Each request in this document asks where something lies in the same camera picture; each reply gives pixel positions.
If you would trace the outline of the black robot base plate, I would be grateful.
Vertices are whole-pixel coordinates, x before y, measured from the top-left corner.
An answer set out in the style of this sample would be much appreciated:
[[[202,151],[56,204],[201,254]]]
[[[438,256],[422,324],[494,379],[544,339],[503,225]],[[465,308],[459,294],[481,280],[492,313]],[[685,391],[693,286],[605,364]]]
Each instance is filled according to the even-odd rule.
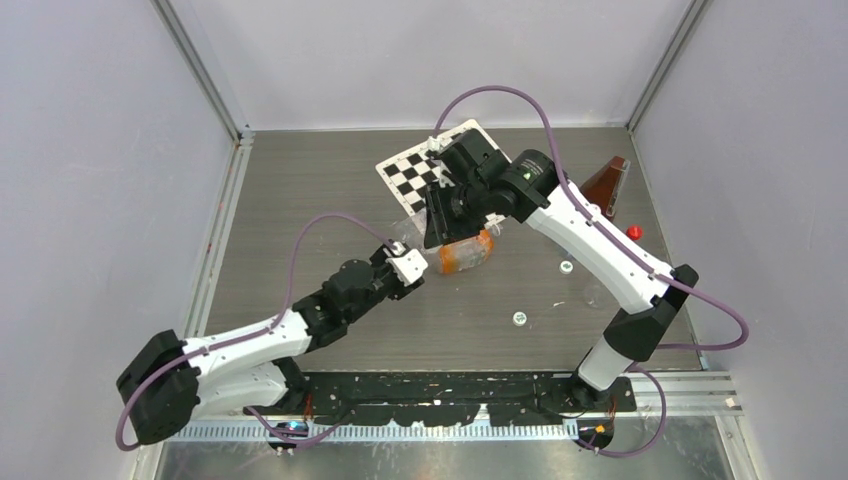
[[[483,416],[496,427],[553,425],[637,409],[626,377],[596,400],[577,393],[569,372],[310,372],[306,379],[318,420],[355,426],[467,426]]]

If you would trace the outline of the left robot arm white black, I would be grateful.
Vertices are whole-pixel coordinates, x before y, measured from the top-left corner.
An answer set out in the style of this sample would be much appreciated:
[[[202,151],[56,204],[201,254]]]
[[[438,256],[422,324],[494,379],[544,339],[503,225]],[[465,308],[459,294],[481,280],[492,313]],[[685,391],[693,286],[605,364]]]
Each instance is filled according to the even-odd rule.
[[[321,287],[282,313],[245,327],[181,339],[172,329],[153,335],[119,375],[124,403],[116,442],[162,442],[190,421],[243,407],[298,412],[307,398],[295,358],[325,348],[385,300],[401,300],[424,283],[428,263],[403,243],[379,247],[367,260],[344,262]]]

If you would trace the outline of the clear bottle blue label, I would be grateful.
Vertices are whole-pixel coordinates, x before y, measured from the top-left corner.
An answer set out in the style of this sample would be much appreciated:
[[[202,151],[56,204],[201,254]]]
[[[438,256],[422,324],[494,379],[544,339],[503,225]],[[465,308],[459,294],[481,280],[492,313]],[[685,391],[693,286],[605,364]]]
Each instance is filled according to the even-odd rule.
[[[424,243],[426,220],[418,215],[409,216],[391,226],[390,238],[411,248],[422,248]]]

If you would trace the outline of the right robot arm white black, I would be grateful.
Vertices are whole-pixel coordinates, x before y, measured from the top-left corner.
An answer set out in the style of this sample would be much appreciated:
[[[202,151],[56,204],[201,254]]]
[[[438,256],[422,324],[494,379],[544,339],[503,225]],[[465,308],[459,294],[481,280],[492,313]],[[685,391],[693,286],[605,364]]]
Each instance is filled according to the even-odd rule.
[[[426,248],[476,236],[491,215],[512,218],[570,253],[618,301],[618,313],[570,385],[577,406],[598,409],[620,374],[650,359],[687,300],[696,272],[686,267],[677,273],[592,212],[579,189],[559,179],[554,162],[538,150],[510,160],[477,129],[447,143],[431,138],[425,147],[449,179],[446,186],[427,186]]]

